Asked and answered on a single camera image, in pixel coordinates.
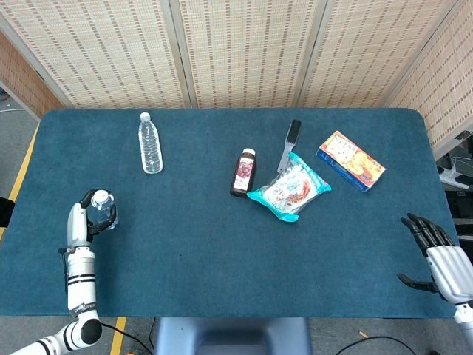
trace cardboard box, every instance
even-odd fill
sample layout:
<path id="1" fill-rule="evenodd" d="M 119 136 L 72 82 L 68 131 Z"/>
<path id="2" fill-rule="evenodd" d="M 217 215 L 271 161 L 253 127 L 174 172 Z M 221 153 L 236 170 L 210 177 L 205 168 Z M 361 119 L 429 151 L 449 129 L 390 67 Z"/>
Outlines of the cardboard box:
<path id="1" fill-rule="evenodd" d="M 386 170 L 339 131 L 320 146 L 317 156 L 362 192 L 371 189 Z"/>

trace white robotic arm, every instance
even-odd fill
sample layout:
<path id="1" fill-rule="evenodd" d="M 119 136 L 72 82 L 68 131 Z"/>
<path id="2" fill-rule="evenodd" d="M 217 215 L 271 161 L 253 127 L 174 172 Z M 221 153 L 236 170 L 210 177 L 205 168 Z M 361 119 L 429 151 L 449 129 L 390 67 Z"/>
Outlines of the white robotic arm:
<path id="1" fill-rule="evenodd" d="M 473 351 L 473 266 L 463 249 L 455 246 L 448 234 L 439 226 L 415 214 L 401 218 L 415 238 L 432 272 L 433 282 L 411 280 L 398 274 L 399 280 L 409 287 L 439 293 L 455 305 L 455 322 Z"/>
<path id="2" fill-rule="evenodd" d="M 66 325 L 56 335 L 40 339 L 12 355 L 62 355 L 88 348 L 100 339 L 102 325 L 95 308 L 95 256 L 90 244 L 94 235 L 114 222 L 116 209 L 112 207 L 109 220 L 97 226 L 92 225 L 87 220 L 86 208 L 95 191 L 87 192 L 71 208 L 67 220 L 67 249 L 59 249 L 64 258 L 67 255 L 67 264 L 64 266 L 67 307 L 77 320 Z"/>

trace bottle cap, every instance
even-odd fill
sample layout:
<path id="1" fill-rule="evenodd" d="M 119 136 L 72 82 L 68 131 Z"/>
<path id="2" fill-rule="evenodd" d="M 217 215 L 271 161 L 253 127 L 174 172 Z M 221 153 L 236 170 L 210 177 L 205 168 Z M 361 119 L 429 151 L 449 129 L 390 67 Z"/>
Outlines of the bottle cap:
<path id="1" fill-rule="evenodd" d="M 142 112 L 141 115 L 140 115 L 140 118 L 141 118 L 142 122 L 146 122 L 146 121 L 151 120 L 151 117 L 149 117 L 149 113 L 147 113 L 147 112 Z"/>
<path id="2" fill-rule="evenodd" d="M 245 153 L 250 153 L 250 154 L 252 154 L 253 156 L 256 157 L 256 153 L 255 153 L 254 150 L 252 150 L 252 148 L 244 148 L 243 149 L 243 154 L 245 154 Z"/>
<path id="3" fill-rule="evenodd" d="M 105 190 L 97 190 L 93 199 L 98 205 L 103 205 L 109 200 L 109 193 Z"/>

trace woven panel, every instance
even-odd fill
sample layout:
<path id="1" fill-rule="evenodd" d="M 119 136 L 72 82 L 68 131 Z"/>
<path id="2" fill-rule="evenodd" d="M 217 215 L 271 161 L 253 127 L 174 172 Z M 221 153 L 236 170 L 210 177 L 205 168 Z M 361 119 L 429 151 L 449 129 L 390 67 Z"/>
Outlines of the woven panel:
<path id="1" fill-rule="evenodd" d="M 290 106 L 318 3 L 182 0 L 198 106 Z"/>
<path id="2" fill-rule="evenodd" d="M 450 0 L 336 0 L 306 107 L 378 107 Z"/>
<path id="3" fill-rule="evenodd" d="M 432 148 L 473 121 L 473 3 L 461 3 L 390 103 L 422 114 Z"/>
<path id="4" fill-rule="evenodd" d="M 38 118 L 63 105 L 0 32 L 0 82 Z"/>
<path id="5" fill-rule="evenodd" d="M 183 107 L 160 3 L 0 1 L 75 107 Z"/>

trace yellow floor tape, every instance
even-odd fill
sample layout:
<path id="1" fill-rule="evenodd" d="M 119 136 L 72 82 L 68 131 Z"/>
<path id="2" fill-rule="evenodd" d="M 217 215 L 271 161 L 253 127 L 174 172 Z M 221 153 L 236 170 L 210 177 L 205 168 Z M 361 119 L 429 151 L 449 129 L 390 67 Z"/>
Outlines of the yellow floor tape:
<path id="1" fill-rule="evenodd" d="M 21 185 L 23 183 L 24 176 L 27 173 L 28 165 L 30 164 L 31 153 L 33 152 L 33 146 L 35 145 L 36 133 L 38 133 L 38 127 L 36 127 L 35 132 L 33 133 L 33 137 L 31 138 L 30 145 L 28 146 L 28 150 L 24 156 L 23 163 L 21 163 L 20 171 L 18 175 L 16 175 L 15 183 L 13 184 L 12 191 L 10 196 L 8 197 L 9 200 L 16 201 L 18 197 L 18 193 L 20 192 Z M 5 228 L 0 228 L 0 241 L 3 237 L 5 232 Z M 117 317 L 117 322 L 115 324 L 116 329 L 121 331 L 125 331 L 125 324 L 126 324 L 126 317 Z M 123 341 L 123 335 L 118 333 L 117 331 L 114 332 L 113 341 L 112 341 L 112 348 L 110 349 L 110 355 L 120 355 L 121 351 L 121 343 Z"/>
<path id="2" fill-rule="evenodd" d="M 31 138 L 30 145 L 28 146 L 27 153 L 24 155 L 23 163 L 21 163 L 20 171 L 18 175 L 16 175 L 15 183 L 13 184 L 12 191 L 10 196 L 8 197 L 9 200 L 16 201 L 18 197 L 18 193 L 20 192 L 20 187 L 23 183 L 23 179 L 25 174 L 27 173 L 28 164 L 30 164 L 31 153 L 33 152 L 33 146 L 35 145 L 36 133 L 38 132 L 38 126 L 36 126 L 36 130 L 33 133 L 33 137 Z M 5 228 L 0 228 L 0 241 L 3 237 L 3 233 L 5 232 Z"/>
<path id="3" fill-rule="evenodd" d="M 116 329 L 125 331 L 126 317 L 117 317 L 115 323 Z M 112 348 L 110 349 L 110 355 L 120 355 L 121 342 L 123 341 L 123 335 L 117 331 L 113 334 Z"/>

